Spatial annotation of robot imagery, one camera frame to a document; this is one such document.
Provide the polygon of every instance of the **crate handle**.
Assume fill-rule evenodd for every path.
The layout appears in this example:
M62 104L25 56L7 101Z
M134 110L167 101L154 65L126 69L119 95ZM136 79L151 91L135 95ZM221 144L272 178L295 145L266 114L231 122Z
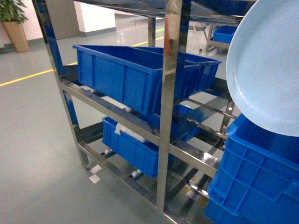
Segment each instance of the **crate handle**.
M284 194L290 196L291 198L299 201L299 181L293 181L289 184L289 186L285 189Z

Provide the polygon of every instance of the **yellow floor line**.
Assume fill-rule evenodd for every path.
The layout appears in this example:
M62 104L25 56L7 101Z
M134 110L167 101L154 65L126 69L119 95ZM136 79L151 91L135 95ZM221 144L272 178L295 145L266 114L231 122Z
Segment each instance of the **yellow floor line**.
M161 40L161 39L163 39L163 38L164 38L163 36L162 36L162 37L159 37L159 38L156 39L156 41ZM132 47L137 47L137 46L140 46L140 45L143 45L143 44L146 44L146 43L148 43L148 41L145 41L145 42L142 42L142 43L138 43L138 44L132 45Z
M163 38L164 38L163 36L159 37L159 38L156 39L156 41L161 40ZM143 44L146 44L146 43L148 43L148 41L132 45L132 47L137 47L137 46L140 46L140 45L143 45ZM68 65L76 65L76 64L78 64L78 62L70 63ZM16 83L16 82L19 82L19 81L22 81L22 80L25 80L25 79L28 79L28 78L32 78L32 77L35 77L35 76L39 76L39 75L42 75L42 74L45 74L45 73L48 73L48 72L51 72L51 71L53 71L53 69L49 69L49 70L46 70L46 71L41 71L41 72L29 75L29 76L25 76L23 78L18 78L18 79L15 79L15 80L12 80L12 81L9 81L9 82L6 82L6 83L2 83L2 84L0 84L0 87L2 87L4 85Z

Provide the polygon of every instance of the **potted plant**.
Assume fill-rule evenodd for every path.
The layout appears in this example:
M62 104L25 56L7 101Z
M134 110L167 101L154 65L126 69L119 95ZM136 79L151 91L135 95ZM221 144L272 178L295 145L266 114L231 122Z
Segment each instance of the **potted plant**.
M0 21L16 52L29 51L22 23L27 20L22 0L0 0Z

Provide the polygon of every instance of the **plant pot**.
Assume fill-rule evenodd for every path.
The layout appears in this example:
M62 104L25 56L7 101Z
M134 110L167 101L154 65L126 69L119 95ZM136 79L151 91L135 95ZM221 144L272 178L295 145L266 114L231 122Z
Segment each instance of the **plant pot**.
M16 52L21 53L29 51L22 24L18 24L17 22L2 22L2 25Z

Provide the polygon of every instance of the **green leaves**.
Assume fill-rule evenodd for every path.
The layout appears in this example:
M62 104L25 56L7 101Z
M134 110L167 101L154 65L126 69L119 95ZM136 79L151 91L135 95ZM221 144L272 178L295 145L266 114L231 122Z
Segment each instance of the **green leaves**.
M21 7L26 7L22 0L0 0L0 21L25 22L27 17Z

